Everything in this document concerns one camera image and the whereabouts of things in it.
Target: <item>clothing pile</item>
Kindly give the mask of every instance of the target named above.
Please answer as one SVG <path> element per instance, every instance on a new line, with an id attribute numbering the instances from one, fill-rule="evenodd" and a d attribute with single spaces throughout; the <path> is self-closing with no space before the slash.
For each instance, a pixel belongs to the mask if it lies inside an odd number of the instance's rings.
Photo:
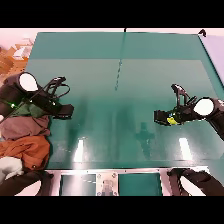
<path id="1" fill-rule="evenodd" d="M 40 192 L 49 175 L 44 171 L 50 152 L 48 123 L 44 111 L 25 104 L 0 124 L 0 196 L 27 195 L 28 188 Z"/>

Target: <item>robotic arm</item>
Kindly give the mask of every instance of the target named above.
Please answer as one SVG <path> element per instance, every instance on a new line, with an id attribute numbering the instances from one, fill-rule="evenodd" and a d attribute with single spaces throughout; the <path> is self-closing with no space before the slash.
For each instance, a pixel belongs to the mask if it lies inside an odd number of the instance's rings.
<path id="1" fill-rule="evenodd" d="M 42 88 L 28 72 L 7 78 L 0 88 L 0 123 L 25 103 L 35 104 L 54 119 L 71 119 L 74 107 L 71 104 L 61 105 L 58 102 L 60 97 L 70 91 L 69 86 L 63 84 L 65 80 L 65 77 L 54 78 Z M 66 86 L 68 90 L 57 96 L 55 92 L 59 86 Z"/>
<path id="2" fill-rule="evenodd" d="M 206 120 L 224 140 L 224 101 L 203 97 L 190 98 L 187 92 L 177 84 L 171 86 L 177 98 L 177 105 L 170 111 L 154 111 L 154 122 L 165 125 L 182 125 L 194 120 Z M 184 104 L 180 104 L 180 96 L 184 97 Z"/>

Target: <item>dark green cloth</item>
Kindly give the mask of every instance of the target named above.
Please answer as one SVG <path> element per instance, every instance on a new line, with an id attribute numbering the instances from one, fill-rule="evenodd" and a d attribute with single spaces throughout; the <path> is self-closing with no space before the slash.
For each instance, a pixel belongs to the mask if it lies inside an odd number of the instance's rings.
<path id="1" fill-rule="evenodd" d="M 43 111 L 41 108 L 35 106 L 34 104 L 24 104 L 17 111 L 15 111 L 11 115 L 11 117 L 32 116 L 35 118 L 40 118 L 43 115 L 47 115 L 47 113 L 45 111 Z"/>

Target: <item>transparent sheet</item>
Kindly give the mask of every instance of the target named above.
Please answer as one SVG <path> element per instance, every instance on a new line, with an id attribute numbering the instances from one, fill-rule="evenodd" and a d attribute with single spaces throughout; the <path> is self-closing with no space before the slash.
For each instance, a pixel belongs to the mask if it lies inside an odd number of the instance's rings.
<path id="1" fill-rule="evenodd" d="M 173 83 L 190 96 L 216 97 L 201 61 L 125 59 L 117 78 L 118 65 L 118 59 L 29 60 L 26 70 L 40 85 L 66 77 L 71 91 L 61 103 L 75 107 L 72 120 L 52 120 L 48 168 L 113 168 L 116 162 L 136 168 L 147 161 L 222 157 L 224 142 L 206 121 L 165 127 L 153 120 L 154 110 L 175 106 Z"/>

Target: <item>table surface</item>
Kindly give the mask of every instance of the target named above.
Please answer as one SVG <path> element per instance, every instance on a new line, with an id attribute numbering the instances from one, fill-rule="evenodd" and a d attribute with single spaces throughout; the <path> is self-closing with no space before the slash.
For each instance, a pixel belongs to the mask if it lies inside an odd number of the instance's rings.
<path id="1" fill-rule="evenodd" d="M 26 71 L 40 85 L 65 76 L 71 87 L 60 102 L 74 114 L 52 120 L 47 169 L 210 165 L 223 178 L 224 142 L 206 121 L 153 121 L 154 110 L 175 106 L 173 83 L 190 96 L 224 99 L 197 35 L 38 33 Z"/>

